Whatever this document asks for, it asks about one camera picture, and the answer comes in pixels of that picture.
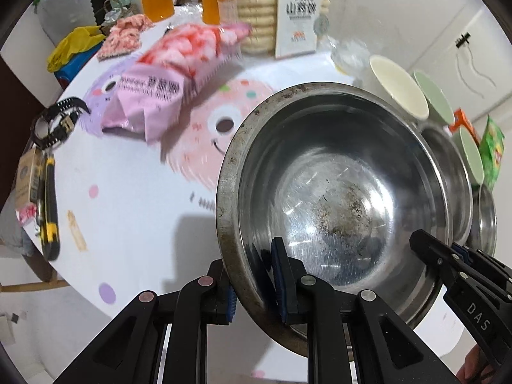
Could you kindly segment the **right human hand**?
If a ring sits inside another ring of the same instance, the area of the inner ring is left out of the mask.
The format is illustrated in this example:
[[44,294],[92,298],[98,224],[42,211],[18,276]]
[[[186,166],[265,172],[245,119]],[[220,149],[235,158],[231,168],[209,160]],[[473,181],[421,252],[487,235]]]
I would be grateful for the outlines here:
[[478,345],[475,345],[466,355],[456,377],[462,384],[488,384],[492,381],[495,373],[496,370],[484,352]]

